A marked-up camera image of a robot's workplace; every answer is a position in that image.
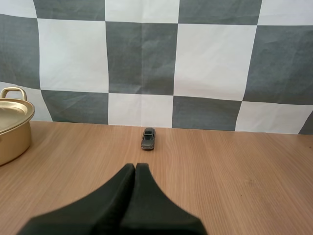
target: white square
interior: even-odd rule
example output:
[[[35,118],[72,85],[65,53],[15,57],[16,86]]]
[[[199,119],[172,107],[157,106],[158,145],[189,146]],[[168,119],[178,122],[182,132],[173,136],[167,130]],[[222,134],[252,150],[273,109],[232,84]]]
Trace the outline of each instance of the white square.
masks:
[[[0,14],[36,18],[33,0],[0,0]]]
[[[173,96],[141,96],[141,126],[172,128]]]
[[[109,93],[109,125],[140,126],[141,95]]]
[[[2,91],[2,89],[6,87],[20,87],[26,92],[27,100],[35,106],[35,115],[32,118],[32,121],[52,121],[51,115],[45,104],[43,96],[41,95],[40,90],[0,82],[0,91]],[[6,97],[21,99],[22,96],[20,92],[8,92]]]
[[[313,105],[242,102],[236,131],[298,134]]]
[[[38,19],[42,90],[109,90],[105,22]]]
[[[106,21],[178,23],[179,0],[106,0]]]
[[[258,25],[313,25],[313,1],[263,0]]]
[[[255,25],[179,24],[174,95],[242,100]]]

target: pot handle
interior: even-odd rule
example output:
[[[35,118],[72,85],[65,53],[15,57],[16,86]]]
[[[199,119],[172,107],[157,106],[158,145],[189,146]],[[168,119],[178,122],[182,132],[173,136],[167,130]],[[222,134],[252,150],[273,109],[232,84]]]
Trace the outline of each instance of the pot handle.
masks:
[[[19,88],[19,87],[4,88],[0,93],[0,98],[5,98],[6,94],[8,94],[8,92],[21,92],[22,93],[22,100],[27,100],[26,92],[22,88]]]

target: toy car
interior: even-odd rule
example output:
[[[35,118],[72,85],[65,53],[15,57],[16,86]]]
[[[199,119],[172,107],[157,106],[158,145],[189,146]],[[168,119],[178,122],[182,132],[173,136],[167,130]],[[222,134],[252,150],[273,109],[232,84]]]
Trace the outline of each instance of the toy car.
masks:
[[[145,129],[142,135],[141,148],[146,150],[151,150],[155,148],[155,129],[148,127]]]

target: checkerboard pattern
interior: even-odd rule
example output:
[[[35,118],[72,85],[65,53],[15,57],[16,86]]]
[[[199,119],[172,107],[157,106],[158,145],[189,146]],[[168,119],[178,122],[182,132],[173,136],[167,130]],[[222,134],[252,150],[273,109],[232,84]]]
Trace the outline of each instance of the checkerboard pattern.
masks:
[[[34,120],[313,134],[313,1],[0,0],[8,86]]]

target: gold pot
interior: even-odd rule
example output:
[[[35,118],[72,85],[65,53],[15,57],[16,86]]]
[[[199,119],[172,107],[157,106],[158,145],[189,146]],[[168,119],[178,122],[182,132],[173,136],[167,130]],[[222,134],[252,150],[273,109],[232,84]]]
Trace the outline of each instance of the gold pot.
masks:
[[[5,98],[8,92],[21,92],[22,99]],[[29,121],[35,107],[27,101],[19,87],[4,88],[0,93],[0,165],[5,164],[28,149],[31,143]]]

